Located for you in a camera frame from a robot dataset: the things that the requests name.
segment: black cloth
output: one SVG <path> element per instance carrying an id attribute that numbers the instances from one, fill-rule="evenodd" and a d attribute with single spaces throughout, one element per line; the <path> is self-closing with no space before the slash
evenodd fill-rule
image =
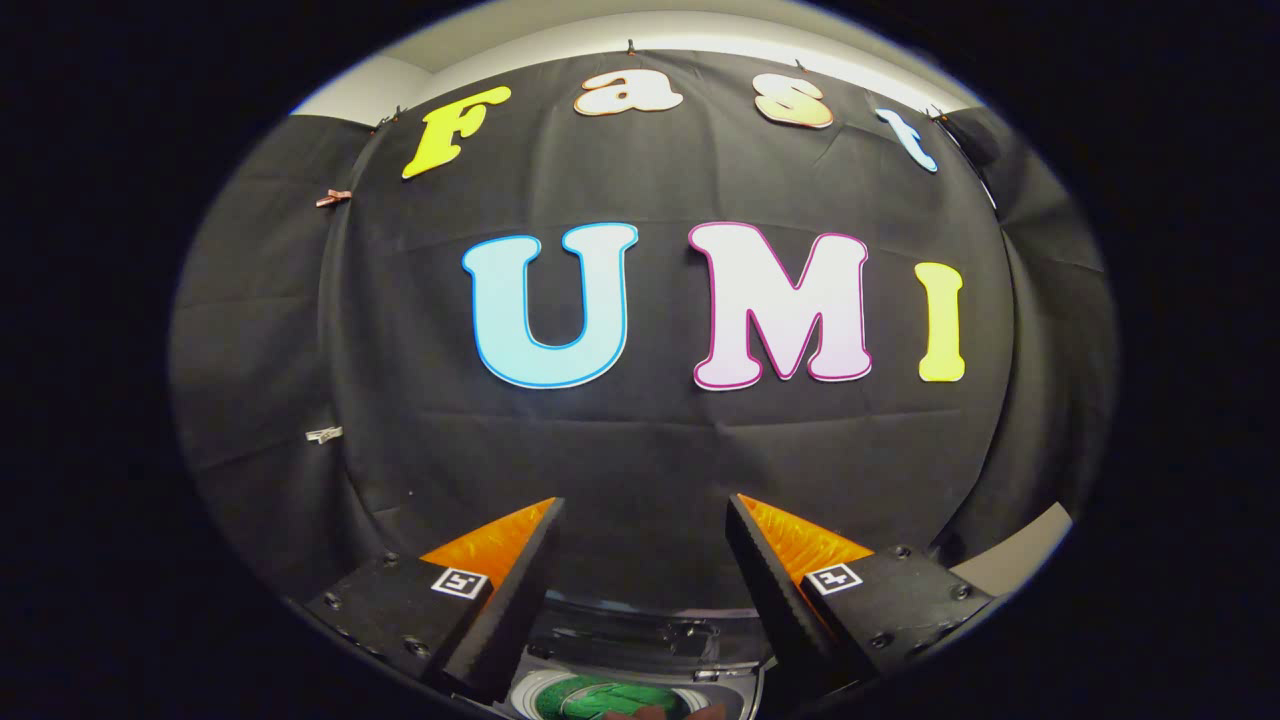
<path id="1" fill-rule="evenodd" d="M 625 68 L 666 73 L 684 101 L 573 111 L 582 81 Z M 982 468 L 1009 378 L 1012 295 L 991 204 L 919 111 L 810 73 L 836 122 L 776 124 L 753 104 L 760 73 L 796 70 L 713 53 L 586 55 L 460 87 L 379 131 L 353 173 L 352 202 L 337 211 L 321 323 L 352 478 L 398 550 L 430 550 L 563 496 L 557 589 L 739 607 L 750 601 L 723 538 L 730 493 L 870 546 L 923 547 L 951 518 Z M 456 160 L 402 179 L 428 111 L 500 85 L 511 99 L 489 106 L 474 136 L 454 137 Z M 915 127 L 937 174 L 911 160 L 877 108 Z M 759 227 L 792 278 L 818 234 L 861 240 L 870 374 L 782 382 L 769 368 L 748 389 L 698 388 L 710 292 L 687 233 L 710 220 Z M 581 282 L 559 238 L 595 222 L 640 233 L 626 255 L 626 351 L 571 389 L 499 380 L 476 352 L 462 254 L 506 234 L 539 237 L 530 325 L 541 342 L 570 342 L 582 324 Z M 968 369 L 957 383 L 918 377 L 928 328 L 920 261 L 965 278 Z"/>
<path id="2" fill-rule="evenodd" d="M 29 541 L 14 546 L 12 715 L 422 714 L 419 698 L 393 700 L 394 683 L 333 653 L 209 537 L 170 457 L 159 348 L 180 255 L 229 156 L 307 91 L 448 9 L 255 3 L 192 23 L 49 8 L 31 27 L 58 28 L 74 38 L 65 58 L 93 61 L 78 65 L 79 82 L 10 76 L 35 91 L 12 106 L 29 122 L 14 135 L 18 296 L 6 320 L 14 416 L 36 441 L 19 429 L 9 464 L 9 529 Z M 1258 259 L 1272 243 L 1274 183 L 1258 163 L 1268 117 L 1252 110 L 1265 106 L 1275 12 L 1166 5 L 1158 23 L 1147 8 L 1074 4 L 849 12 L 927 49 L 1056 160 L 1107 240 L 1132 372 L 1105 474 L 1051 566 L 973 647 L 904 678 L 888 700 L 827 716 L 1268 716 L 1257 691 L 1267 665 L 1251 661 L 1265 615 L 1249 601 L 1262 593 L 1247 589 L 1266 587 L 1270 566 L 1251 550 L 1274 539 L 1261 492 L 1274 477 L 1258 392 L 1268 364 L 1257 361 L 1270 337 Z M 38 31 L 14 38 L 19 54 L 47 54 Z M 1183 361 L 1153 361 L 1174 356 Z M 24 691 L 38 694 L 27 712 Z"/>
<path id="3" fill-rule="evenodd" d="M 940 534 L 940 559 L 978 555 L 1055 502 L 1079 519 L 1119 386 L 1116 309 L 1083 209 L 1027 138 L 986 108 L 947 113 L 996 204 L 1015 297 L 1014 364 L 991 454 Z"/>
<path id="4" fill-rule="evenodd" d="M 210 206 L 183 269 L 170 334 L 179 441 L 227 539 L 271 585 L 308 597 L 383 547 L 335 441 L 319 351 L 332 209 L 370 128 L 291 117 Z"/>

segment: bolt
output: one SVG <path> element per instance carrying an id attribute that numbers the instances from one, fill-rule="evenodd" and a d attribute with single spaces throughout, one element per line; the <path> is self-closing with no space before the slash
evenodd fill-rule
<path id="1" fill-rule="evenodd" d="M 431 655 L 431 651 L 428 650 L 426 643 L 415 638 L 413 635 L 404 635 L 404 650 L 412 652 L 419 657 L 426 657 Z"/>

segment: green object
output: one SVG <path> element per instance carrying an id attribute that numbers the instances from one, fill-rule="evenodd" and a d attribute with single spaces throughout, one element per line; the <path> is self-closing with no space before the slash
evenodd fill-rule
<path id="1" fill-rule="evenodd" d="M 576 675 L 538 693 L 534 701 L 543 720 L 600 720 L 605 711 L 634 715 L 657 705 L 675 720 L 689 715 L 689 706 L 666 688 L 618 683 L 595 675 Z"/>

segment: ceiling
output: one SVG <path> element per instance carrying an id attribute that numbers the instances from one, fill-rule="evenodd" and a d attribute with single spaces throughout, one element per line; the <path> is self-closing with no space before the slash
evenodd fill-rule
<path id="1" fill-rule="evenodd" d="M 964 86 L 924 60 L 919 50 L 909 51 L 824 9 L 786 0 L 495 0 L 445 18 L 381 54 L 436 73 L 538 31 L 588 18 L 646 10 L 724 13 L 790 26 L 869 53 L 972 105 L 982 104 Z"/>

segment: letter u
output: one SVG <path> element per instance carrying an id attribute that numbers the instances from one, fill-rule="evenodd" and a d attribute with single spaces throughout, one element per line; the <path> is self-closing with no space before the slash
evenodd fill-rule
<path id="1" fill-rule="evenodd" d="M 582 268 L 582 333 L 568 345 L 538 342 L 529 329 L 529 263 L 541 243 L 530 236 L 499 237 L 462 256 L 471 274 L 476 350 L 489 372 L 532 389 L 590 382 L 613 366 L 627 342 L 623 259 L 639 233 L 625 223 L 593 223 L 564 233 L 564 250 Z"/>

